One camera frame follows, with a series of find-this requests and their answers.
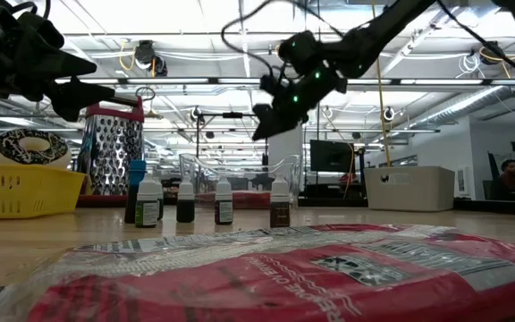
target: wooden table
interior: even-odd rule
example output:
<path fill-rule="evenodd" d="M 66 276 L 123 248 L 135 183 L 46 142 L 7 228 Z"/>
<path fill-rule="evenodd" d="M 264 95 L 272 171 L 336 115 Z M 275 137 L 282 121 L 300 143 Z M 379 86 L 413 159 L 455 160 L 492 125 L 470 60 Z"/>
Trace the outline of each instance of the wooden table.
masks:
<path fill-rule="evenodd" d="M 269 212 L 236 211 L 230 226 L 214 225 L 213 209 L 197 209 L 191 224 L 178 224 L 175 208 L 166 207 L 157 228 L 136 228 L 123 221 L 124 209 L 77 209 L 72 214 L 23 220 L 0 220 L 0 285 L 14 272 L 25 270 L 37 258 L 66 248 L 133 238 L 232 232 L 269 227 Z M 455 226 L 464 233 L 515 242 L 515 216 L 478 212 L 402 213 L 366 208 L 300 208 L 291 215 L 292 225 L 414 224 Z"/>

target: wall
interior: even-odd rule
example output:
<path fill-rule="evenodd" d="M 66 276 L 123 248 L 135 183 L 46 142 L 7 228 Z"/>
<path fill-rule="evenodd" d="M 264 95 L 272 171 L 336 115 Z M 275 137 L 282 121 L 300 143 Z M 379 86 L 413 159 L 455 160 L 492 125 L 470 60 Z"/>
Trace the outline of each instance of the wall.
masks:
<path fill-rule="evenodd" d="M 418 156 L 418 165 L 438 165 L 443 168 L 458 171 L 465 168 L 467 171 L 469 193 L 458 192 L 458 185 L 454 184 L 456 197 L 476 198 L 473 174 L 472 147 L 470 143 L 470 120 L 463 117 L 455 125 L 439 127 L 437 134 L 417 134 L 409 140 L 408 146 L 395 146 L 391 149 L 391 160 Z M 386 162 L 385 153 L 371 153 L 366 161 L 371 165 Z"/>
<path fill-rule="evenodd" d="M 492 180 L 488 152 L 511 153 L 515 142 L 515 123 L 473 122 L 470 124 L 474 158 L 475 191 L 478 199 L 484 199 L 482 181 Z"/>

